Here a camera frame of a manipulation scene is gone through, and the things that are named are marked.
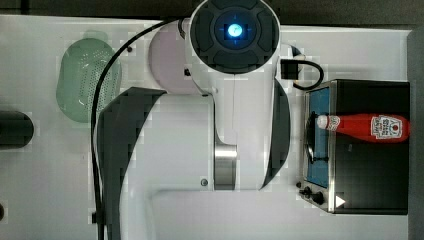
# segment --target oven knob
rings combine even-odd
[[[318,205],[321,205],[324,203],[324,195],[322,194],[322,192],[311,194],[311,198],[312,198],[312,201],[314,201]]]

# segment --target bottle cap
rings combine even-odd
[[[327,123],[328,123],[328,117],[327,116],[325,116],[325,115],[318,116],[317,125],[318,125],[319,128],[326,129]]]

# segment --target ketchup label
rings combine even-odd
[[[328,130],[336,131],[339,124],[340,124],[340,118],[339,117],[328,116],[328,126],[327,126]]]
[[[371,135],[376,139],[400,138],[402,121],[396,118],[380,115],[371,120]]]

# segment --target oven window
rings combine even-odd
[[[309,116],[326,115],[330,112],[330,90],[323,88],[310,93]],[[318,128],[315,121],[315,141],[313,143],[313,161],[308,161],[307,181],[321,187],[328,187],[328,134]]]

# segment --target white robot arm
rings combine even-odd
[[[151,200],[160,191],[259,190],[287,157],[290,113],[275,80],[280,31],[271,8],[205,1],[185,41],[203,96],[130,89],[99,118],[102,178],[121,176],[103,186],[109,239],[155,239]],[[107,166],[112,158],[122,164]]]

